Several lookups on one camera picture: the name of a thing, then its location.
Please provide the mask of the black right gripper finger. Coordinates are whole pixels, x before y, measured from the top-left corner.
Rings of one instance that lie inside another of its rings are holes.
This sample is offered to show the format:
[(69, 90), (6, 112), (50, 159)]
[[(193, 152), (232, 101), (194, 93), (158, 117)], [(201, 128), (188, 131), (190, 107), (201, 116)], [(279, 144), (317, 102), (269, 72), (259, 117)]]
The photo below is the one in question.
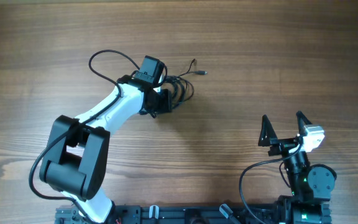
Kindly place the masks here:
[(312, 122), (311, 122), (301, 111), (298, 111), (298, 112), (296, 113), (296, 117), (297, 117), (297, 123), (298, 123), (299, 134), (300, 134), (300, 135), (303, 135), (303, 133), (304, 133), (303, 128), (304, 128), (306, 125), (312, 124)]
[(258, 146), (268, 147), (278, 144), (278, 137), (274, 131), (274, 128), (265, 114), (262, 117), (261, 131), (258, 141)]

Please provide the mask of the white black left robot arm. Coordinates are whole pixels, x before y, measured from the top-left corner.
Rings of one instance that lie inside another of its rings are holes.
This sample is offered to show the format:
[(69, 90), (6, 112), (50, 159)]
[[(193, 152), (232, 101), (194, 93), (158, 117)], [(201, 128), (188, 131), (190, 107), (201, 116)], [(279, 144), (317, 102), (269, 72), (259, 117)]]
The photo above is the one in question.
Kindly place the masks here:
[(109, 140), (134, 114), (155, 117), (171, 110), (168, 90), (161, 90), (167, 66), (145, 56), (130, 75), (116, 80), (113, 91), (91, 110), (53, 123), (46, 148), (33, 166), (39, 178), (71, 201), (85, 223), (119, 223), (114, 202), (101, 185), (106, 174)]

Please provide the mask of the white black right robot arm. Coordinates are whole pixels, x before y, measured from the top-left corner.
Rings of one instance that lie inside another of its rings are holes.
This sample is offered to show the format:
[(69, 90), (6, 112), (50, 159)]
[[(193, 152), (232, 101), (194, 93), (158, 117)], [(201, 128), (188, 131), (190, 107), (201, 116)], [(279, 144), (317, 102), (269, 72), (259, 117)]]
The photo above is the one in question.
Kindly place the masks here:
[(328, 202), (337, 179), (336, 172), (324, 164), (310, 164), (307, 153), (319, 147), (324, 129), (312, 124), (298, 111), (298, 134), (293, 138), (279, 139), (267, 115), (262, 117), (258, 145), (269, 147), (269, 156), (281, 156), (287, 174), (290, 196), (280, 196), (274, 205), (275, 223), (332, 222)]

